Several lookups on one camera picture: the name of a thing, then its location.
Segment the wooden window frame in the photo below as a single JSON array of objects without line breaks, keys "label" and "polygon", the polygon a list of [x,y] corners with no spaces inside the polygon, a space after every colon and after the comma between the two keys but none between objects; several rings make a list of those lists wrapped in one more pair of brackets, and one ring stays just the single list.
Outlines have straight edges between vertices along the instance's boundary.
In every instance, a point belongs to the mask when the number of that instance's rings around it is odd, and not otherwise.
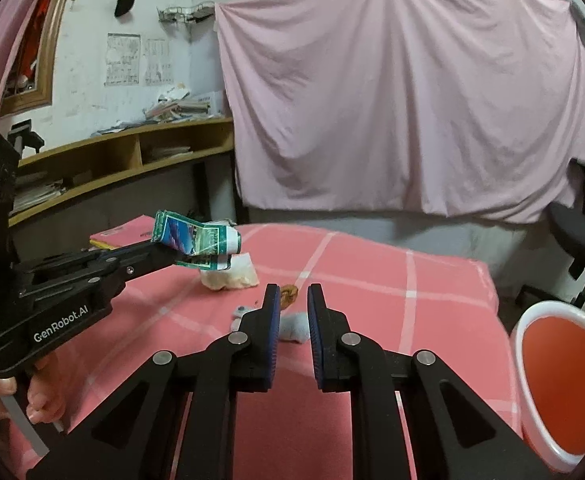
[{"label": "wooden window frame", "polygon": [[1,101],[0,117],[52,104],[54,57],[66,1],[50,0],[37,53],[35,88],[28,92],[4,97]]}]

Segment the bucket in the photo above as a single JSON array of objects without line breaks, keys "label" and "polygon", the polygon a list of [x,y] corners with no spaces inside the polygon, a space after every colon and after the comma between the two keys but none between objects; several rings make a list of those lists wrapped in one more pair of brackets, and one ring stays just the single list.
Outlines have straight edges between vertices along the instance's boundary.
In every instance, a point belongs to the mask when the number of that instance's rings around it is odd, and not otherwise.
[{"label": "bucket", "polygon": [[585,454],[585,312],[560,301],[529,308],[511,334],[524,438],[556,471]]}]

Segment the white tissue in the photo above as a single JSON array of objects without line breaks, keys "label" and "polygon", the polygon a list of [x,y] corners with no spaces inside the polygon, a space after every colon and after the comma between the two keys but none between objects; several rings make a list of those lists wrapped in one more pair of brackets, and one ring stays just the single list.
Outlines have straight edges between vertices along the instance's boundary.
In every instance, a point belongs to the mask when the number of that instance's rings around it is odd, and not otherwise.
[{"label": "white tissue", "polygon": [[[241,318],[247,312],[255,310],[252,306],[238,306],[232,313],[234,319],[230,324],[230,331],[237,332],[241,324]],[[311,338],[311,327],[308,323],[308,314],[295,312],[294,314],[282,314],[279,317],[279,341],[295,341],[306,343]]]},{"label": "white tissue", "polygon": [[250,259],[250,253],[233,254],[230,259],[230,269],[201,270],[202,283],[210,290],[222,288],[249,288],[259,285],[255,267]]}]

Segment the chair base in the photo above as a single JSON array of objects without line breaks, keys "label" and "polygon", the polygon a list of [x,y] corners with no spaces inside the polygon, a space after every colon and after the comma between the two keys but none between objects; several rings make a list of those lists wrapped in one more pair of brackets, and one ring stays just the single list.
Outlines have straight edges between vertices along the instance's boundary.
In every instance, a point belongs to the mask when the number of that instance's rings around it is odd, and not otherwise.
[{"label": "chair base", "polygon": [[[526,294],[530,294],[535,298],[538,298],[541,301],[561,301],[563,303],[567,303],[562,298],[558,298],[554,294],[546,292],[545,290],[541,290],[541,288],[537,288],[536,286],[532,285],[522,285],[522,288],[519,289],[519,294],[515,298],[515,304],[519,307],[524,305],[524,296]],[[585,303],[585,285],[581,292],[576,295],[575,298],[570,301],[570,304],[576,306],[577,308],[582,308]]]}]

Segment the metal screw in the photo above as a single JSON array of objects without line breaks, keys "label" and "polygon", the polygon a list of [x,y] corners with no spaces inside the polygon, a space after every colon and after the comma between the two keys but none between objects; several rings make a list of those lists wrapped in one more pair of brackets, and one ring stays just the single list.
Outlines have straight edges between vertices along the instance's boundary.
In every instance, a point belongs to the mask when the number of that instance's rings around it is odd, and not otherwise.
[{"label": "metal screw", "polygon": [[152,362],[156,365],[167,365],[172,361],[172,354],[167,350],[160,350],[152,357]]},{"label": "metal screw", "polygon": [[362,342],[362,337],[355,332],[346,332],[341,336],[341,342],[348,346],[357,346]]},{"label": "metal screw", "polygon": [[233,332],[228,334],[228,341],[233,345],[241,345],[248,341],[248,335],[243,332]]},{"label": "metal screw", "polygon": [[426,366],[430,366],[436,360],[437,358],[435,357],[435,354],[429,350],[422,350],[419,354],[417,354],[417,361]]}]

